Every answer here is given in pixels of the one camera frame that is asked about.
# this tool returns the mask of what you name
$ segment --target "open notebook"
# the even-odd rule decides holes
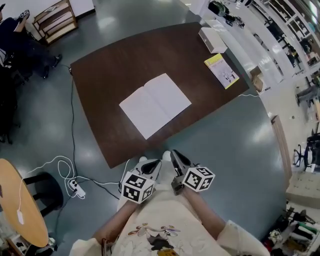
[[[166,74],[137,89],[119,106],[145,139],[148,139],[191,104]]]

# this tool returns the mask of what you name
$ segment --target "power cord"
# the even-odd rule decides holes
[[[71,68],[70,68],[69,66],[67,66],[67,65],[60,64],[60,66],[63,66],[63,67],[68,68],[69,71],[70,71],[70,69],[71,69]],[[64,161],[64,160],[61,160],[61,159],[58,161],[57,167],[58,167],[58,172],[59,172],[60,177],[64,179],[64,187],[65,187],[65,190],[66,190],[67,195],[69,196],[69,199],[70,199],[70,198],[75,198],[76,196],[78,196],[80,199],[85,199],[85,197],[80,197],[80,196],[77,195],[77,194],[74,195],[74,193],[75,193],[76,191],[73,190],[73,189],[70,187],[69,183],[68,183],[69,180],[77,180],[78,178],[85,179],[85,181],[92,181],[95,185],[97,185],[98,187],[106,190],[106,191],[107,191],[110,195],[112,195],[113,197],[119,199],[117,196],[115,196],[114,194],[112,194],[109,190],[107,190],[107,189],[106,189],[105,187],[103,187],[102,185],[118,184],[119,189],[120,189],[120,191],[121,191],[121,182],[122,182],[122,180],[123,180],[123,178],[124,178],[124,175],[125,175],[125,173],[126,173],[127,164],[128,164],[128,162],[129,162],[129,160],[128,160],[128,161],[126,162],[126,164],[125,164],[124,172],[123,172],[122,178],[121,178],[121,180],[120,180],[119,182],[105,182],[105,183],[101,183],[101,182],[97,182],[97,181],[94,180],[94,179],[91,179],[91,178],[88,178],[88,177],[85,177],[85,176],[79,176],[79,175],[78,175],[77,166],[76,166],[76,161],[75,161],[76,145],[75,145],[75,137],[74,137],[75,112],[74,112],[74,105],[73,105],[73,95],[74,95],[74,79],[72,78],[72,82],[71,82],[71,99],[70,99],[70,100],[71,100],[71,109],[72,109],[71,135],[72,135],[72,144],[73,144],[73,154],[72,154],[72,156],[73,156],[73,162],[72,162],[68,157],[66,157],[66,156],[57,155],[57,156],[54,157],[51,161],[45,162],[42,166],[36,167],[35,169],[33,169],[33,170],[31,170],[31,171],[28,171],[28,172],[25,174],[25,177],[26,177],[28,174],[30,174],[30,173],[38,170],[38,169],[43,168],[45,165],[52,163],[52,162],[53,162],[54,160],[56,160],[57,158],[64,158],[64,159],[68,160],[68,161],[71,163],[71,167],[70,167],[70,165],[69,165],[68,162],[66,162],[66,161]],[[68,174],[67,174],[66,176],[63,176],[63,175],[61,174],[61,172],[60,172],[60,163],[64,163],[64,164],[66,164],[66,165],[69,167],[69,171],[68,171]],[[20,212],[20,209],[21,209],[21,187],[22,187],[22,182],[23,182],[24,179],[25,179],[25,178],[22,178],[22,179],[21,179],[21,182],[20,182],[20,185],[19,185],[19,208],[18,208],[18,211],[19,211],[19,212]],[[72,190],[72,194],[69,194],[69,191],[68,191],[68,188],[67,188],[67,184],[68,184],[69,189]]]
[[[93,179],[87,179],[87,180],[83,180],[83,181],[78,182],[78,184],[84,183],[84,182],[88,182],[88,181],[91,181],[91,182],[94,182],[94,183],[95,183],[95,181],[94,181]],[[101,186],[101,185],[99,185],[99,184],[97,184],[97,183],[95,183],[95,184],[96,184],[98,187],[104,189],[107,193],[109,193],[109,194],[110,194],[111,196],[113,196],[114,198],[120,200],[119,197],[117,197],[117,196],[115,196],[114,194],[112,194],[112,193],[111,193],[108,189],[106,189],[104,186]]]
[[[247,96],[260,97],[259,95],[252,95],[252,94],[247,94],[247,95],[245,95],[245,94],[240,94],[240,95],[238,95],[238,97],[239,97],[239,96],[245,96],[245,97],[247,97]]]

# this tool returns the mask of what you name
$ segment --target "yellow book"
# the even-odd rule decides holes
[[[228,89],[239,80],[239,76],[231,69],[220,53],[208,58],[204,63],[225,89]]]

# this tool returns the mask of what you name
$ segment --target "round wooden table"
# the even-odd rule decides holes
[[[22,225],[18,220],[19,186],[21,183],[19,172],[5,159],[0,159],[0,205],[6,220],[25,240],[37,247],[48,244],[48,230],[42,214],[29,193],[25,182],[21,185],[21,207],[23,215]]]

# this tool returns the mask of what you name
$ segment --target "dark brown tabletop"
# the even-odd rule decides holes
[[[198,35],[201,27],[194,22],[136,34],[71,64],[85,115],[110,168],[159,145],[249,88],[226,54],[223,58],[240,77],[228,89],[204,64],[214,54]],[[146,140],[119,104],[163,73],[191,105]]]

